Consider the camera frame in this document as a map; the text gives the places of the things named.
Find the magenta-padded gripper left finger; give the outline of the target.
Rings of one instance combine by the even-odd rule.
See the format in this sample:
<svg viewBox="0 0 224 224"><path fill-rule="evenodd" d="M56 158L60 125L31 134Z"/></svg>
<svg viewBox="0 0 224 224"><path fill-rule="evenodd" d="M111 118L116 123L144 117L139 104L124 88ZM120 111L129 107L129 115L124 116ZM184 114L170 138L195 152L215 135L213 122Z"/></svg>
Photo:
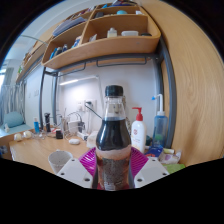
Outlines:
<svg viewBox="0 0 224 224"><path fill-rule="evenodd" d="M57 175L83 188L96 189L98 177L95 149L88 150L80 158L71 158Z"/></svg>

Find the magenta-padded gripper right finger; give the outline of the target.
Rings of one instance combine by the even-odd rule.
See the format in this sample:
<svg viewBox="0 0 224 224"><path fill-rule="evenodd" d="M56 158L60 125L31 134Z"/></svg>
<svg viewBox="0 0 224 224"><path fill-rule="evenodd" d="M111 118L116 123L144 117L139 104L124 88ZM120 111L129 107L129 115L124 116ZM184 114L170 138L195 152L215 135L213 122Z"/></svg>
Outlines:
<svg viewBox="0 0 224 224"><path fill-rule="evenodd" d="M129 162L130 188L141 188L168 175L169 172L156 158L147 158L138 149L131 149Z"/></svg>

